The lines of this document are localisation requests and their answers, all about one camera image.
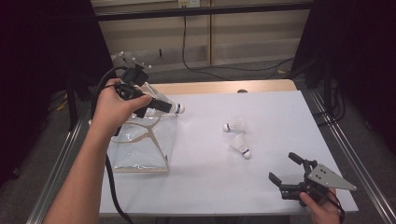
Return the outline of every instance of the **table surface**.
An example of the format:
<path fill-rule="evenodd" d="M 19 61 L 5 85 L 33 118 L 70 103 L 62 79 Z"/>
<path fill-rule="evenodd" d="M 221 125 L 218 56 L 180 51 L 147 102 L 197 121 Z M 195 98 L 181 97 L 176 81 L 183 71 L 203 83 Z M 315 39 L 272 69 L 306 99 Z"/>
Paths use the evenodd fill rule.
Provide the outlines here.
<path fill-rule="evenodd" d="M 290 80 L 153 85 L 186 106 L 177 118 L 177 138 L 165 174 L 116 173 L 124 212 L 149 216 L 246 216 L 306 214 L 297 201 L 282 200 L 268 179 L 303 181 L 304 168 L 288 158 L 295 152 L 340 175 L 304 101 Z M 236 94 L 240 89 L 249 93 Z M 247 122 L 252 157 L 229 147 L 235 135 L 222 124 L 235 116 Z M 358 211 L 347 190 L 337 190 L 347 212 Z M 105 175 L 100 213 L 116 215 Z"/>

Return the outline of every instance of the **badminton shuttlecock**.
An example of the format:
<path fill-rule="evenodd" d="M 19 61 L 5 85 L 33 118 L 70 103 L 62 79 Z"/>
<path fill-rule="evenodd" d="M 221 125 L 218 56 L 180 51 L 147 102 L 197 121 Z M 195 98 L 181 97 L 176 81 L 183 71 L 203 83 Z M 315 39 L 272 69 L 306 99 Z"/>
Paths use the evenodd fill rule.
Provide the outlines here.
<path fill-rule="evenodd" d="M 244 133 L 246 131 L 246 124 L 244 119 L 240 117 L 224 124 L 223 129 L 226 133 Z"/>
<path fill-rule="evenodd" d="M 245 141 L 245 135 L 240 133 L 231 140 L 230 146 L 238 150 L 242 155 L 248 159 L 250 158 L 250 150 L 248 149 L 247 143 Z"/>

